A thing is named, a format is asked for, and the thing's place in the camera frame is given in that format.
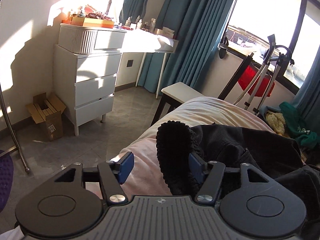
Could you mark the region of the white vanity desk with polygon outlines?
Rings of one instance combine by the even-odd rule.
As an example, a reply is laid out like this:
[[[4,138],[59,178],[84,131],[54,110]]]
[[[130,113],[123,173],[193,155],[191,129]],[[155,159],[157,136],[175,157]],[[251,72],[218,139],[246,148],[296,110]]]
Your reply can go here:
[[[156,99],[158,99],[159,96],[161,81],[168,55],[176,51],[178,43],[179,41],[173,38],[152,34],[142,30],[130,30],[125,34],[120,51],[122,53],[143,53],[143,58],[136,78],[136,86],[138,85],[147,53],[163,53],[162,65],[156,89]]]

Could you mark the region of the teal left curtain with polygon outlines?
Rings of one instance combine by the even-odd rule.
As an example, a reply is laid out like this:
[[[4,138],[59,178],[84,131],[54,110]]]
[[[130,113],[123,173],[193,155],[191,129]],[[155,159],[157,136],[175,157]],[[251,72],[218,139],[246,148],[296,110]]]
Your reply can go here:
[[[200,91],[235,0],[165,0],[156,27],[168,27],[178,40],[162,69],[163,56],[147,54],[138,85],[154,93],[177,82]]]

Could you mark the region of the black corduroy pants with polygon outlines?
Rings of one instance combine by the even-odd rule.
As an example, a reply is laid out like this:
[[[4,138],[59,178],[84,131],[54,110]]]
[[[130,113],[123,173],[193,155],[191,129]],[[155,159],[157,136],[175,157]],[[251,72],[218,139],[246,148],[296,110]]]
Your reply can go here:
[[[157,159],[173,195],[195,197],[200,184],[191,174],[189,154],[205,162],[239,168],[249,163],[297,195],[306,206],[302,239],[319,239],[319,168],[301,160],[298,144],[268,131],[220,124],[189,127],[179,121],[159,126]]]

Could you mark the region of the teal curtain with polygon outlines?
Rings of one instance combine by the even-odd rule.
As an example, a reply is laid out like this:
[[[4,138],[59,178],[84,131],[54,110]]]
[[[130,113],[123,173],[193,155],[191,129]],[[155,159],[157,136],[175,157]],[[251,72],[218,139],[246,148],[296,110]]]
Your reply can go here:
[[[156,27],[168,27],[178,40],[162,69],[163,56],[147,54],[138,85],[154,93],[177,82],[200,91],[235,0],[165,0]]]
[[[304,118],[315,116],[319,112],[319,57],[318,49],[311,69],[292,101],[293,106]]]

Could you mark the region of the orange tray with cosmetics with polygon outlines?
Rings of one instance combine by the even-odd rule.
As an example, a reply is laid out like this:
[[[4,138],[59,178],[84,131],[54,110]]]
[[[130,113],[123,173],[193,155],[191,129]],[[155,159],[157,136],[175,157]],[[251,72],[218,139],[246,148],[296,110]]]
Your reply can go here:
[[[71,9],[67,12],[67,16],[62,23],[76,25],[79,27],[99,27],[110,28],[114,27],[112,18],[96,11],[92,6],[86,5],[78,9]]]

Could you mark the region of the window with dark frame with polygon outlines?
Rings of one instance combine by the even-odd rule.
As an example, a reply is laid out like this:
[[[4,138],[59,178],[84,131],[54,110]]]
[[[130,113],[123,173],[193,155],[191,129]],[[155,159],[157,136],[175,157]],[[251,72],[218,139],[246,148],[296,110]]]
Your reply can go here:
[[[282,66],[277,81],[296,94],[319,49],[319,0],[236,0],[226,29],[233,54],[253,53],[253,60],[262,63],[272,34],[282,46],[274,53],[287,47],[294,61]]]

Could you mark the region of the cardboard box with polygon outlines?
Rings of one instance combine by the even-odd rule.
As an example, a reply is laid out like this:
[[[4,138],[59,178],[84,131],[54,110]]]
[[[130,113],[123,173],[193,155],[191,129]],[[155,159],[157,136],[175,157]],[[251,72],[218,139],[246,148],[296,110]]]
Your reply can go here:
[[[39,124],[50,141],[63,136],[62,113],[65,104],[54,94],[33,96],[33,103],[26,105],[33,121]]]

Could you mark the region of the white bench stool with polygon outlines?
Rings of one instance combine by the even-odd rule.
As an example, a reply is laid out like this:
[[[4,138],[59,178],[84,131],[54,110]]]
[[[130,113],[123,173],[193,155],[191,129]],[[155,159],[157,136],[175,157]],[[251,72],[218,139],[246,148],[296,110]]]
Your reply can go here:
[[[167,111],[167,113],[170,113],[185,102],[203,96],[203,94],[182,82],[164,87],[161,92],[163,95],[150,126],[154,125],[160,119],[166,104],[170,105],[169,110]]]

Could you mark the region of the teal right curtain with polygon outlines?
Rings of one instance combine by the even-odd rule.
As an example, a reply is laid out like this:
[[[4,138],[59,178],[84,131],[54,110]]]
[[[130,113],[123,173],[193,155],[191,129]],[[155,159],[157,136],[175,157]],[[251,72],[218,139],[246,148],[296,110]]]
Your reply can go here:
[[[315,116],[319,112],[319,57],[318,49],[311,69],[292,101],[293,106],[304,118]]]

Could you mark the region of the green sweatshirt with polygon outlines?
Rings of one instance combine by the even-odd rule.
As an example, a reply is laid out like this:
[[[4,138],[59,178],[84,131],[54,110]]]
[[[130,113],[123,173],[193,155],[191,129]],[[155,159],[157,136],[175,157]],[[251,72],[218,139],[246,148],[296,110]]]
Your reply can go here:
[[[289,136],[295,139],[299,146],[314,148],[319,144],[319,135],[307,127],[295,107],[288,102],[282,102],[279,107],[285,119]]]

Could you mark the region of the cream knitted garment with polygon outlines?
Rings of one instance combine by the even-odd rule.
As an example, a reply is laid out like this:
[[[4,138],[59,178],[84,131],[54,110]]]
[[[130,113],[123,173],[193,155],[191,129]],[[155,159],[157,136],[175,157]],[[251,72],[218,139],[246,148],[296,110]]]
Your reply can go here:
[[[267,124],[273,129],[278,135],[284,136],[286,121],[282,113],[267,111],[265,114]]]

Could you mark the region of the wavy teal framed mirror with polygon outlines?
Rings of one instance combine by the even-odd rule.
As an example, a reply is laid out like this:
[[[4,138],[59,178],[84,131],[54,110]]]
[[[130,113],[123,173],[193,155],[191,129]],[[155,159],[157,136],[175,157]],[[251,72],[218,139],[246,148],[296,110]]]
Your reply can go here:
[[[131,17],[132,23],[135,22],[138,16],[144,18],[147,3],[148,0],[124,0],[119,15],[119,22],[124,25],[129,17]]]

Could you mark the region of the black wooden rack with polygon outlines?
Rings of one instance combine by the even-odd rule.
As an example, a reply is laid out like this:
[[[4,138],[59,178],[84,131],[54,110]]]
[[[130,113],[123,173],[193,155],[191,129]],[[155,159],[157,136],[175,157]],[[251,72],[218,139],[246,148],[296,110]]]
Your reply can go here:
[[[246,56],[240,66],[237,68],[231,79],[228,81],[227,85],[224,87],[220,95],[218,96],[218,99],[225,100],[227,95],[230,93],[230,91],[233,89],[235,84],[238,82],[244,71],[247,69],[247,67],[251,64],[253,60],[253,53]]]

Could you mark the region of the white dresser with drawers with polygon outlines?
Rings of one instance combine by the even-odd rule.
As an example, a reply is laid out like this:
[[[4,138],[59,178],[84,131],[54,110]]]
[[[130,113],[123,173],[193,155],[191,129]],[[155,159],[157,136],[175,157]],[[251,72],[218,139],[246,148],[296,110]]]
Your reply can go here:
[[[53,89],[65,104],[65,115],[79,127],[96,118],[105,122],[114,90],[126,32],[62,23],[54,47]]]

